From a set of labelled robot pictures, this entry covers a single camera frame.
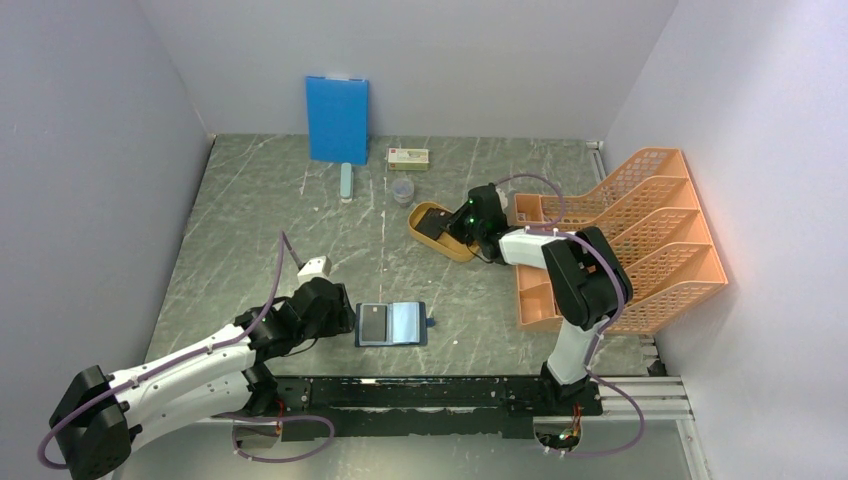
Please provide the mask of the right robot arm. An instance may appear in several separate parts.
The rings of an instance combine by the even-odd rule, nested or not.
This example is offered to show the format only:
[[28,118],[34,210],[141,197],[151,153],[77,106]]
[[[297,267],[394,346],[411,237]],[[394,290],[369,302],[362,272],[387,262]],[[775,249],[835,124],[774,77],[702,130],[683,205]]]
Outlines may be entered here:
[[442,230],[466,246],[477,245],[489,261],[547,272],[563,321],[541,368],[547,381],[539,398],[548,412],[565,413],[593,378],[590,363],[604,331],[633,296],[602,231],[594,226],[570,232],[553,225],[511,225],[492,183],[471,189]]

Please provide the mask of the dark blue card holder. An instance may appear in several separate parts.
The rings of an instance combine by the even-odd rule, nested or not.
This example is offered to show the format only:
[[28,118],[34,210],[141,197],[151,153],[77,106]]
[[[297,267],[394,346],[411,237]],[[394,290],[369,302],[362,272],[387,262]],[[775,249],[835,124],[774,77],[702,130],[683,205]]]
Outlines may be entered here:
[[355,346],[359,348],[424,346],[428,343],[428,330],[436,325],[436,321],[428,315],[424,302],[371,302],[368,304],[386,304],[388,306],[388,340],[378,345],[360,345],[357,340],[357,307],[359,304],[355,308],[356,325],[354,329]]

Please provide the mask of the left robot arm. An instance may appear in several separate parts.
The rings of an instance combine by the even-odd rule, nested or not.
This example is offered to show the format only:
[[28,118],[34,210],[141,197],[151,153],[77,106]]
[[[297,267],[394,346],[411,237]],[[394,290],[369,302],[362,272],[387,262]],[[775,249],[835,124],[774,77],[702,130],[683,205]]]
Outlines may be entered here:
[[189,347],[137,367],[77,373],[50,416],[48,438],[74,479],[99,479],[151,441],[220,414],[275,416],[285,402],[267,361],[306,340],[346,334],[346,287],[312,278]]

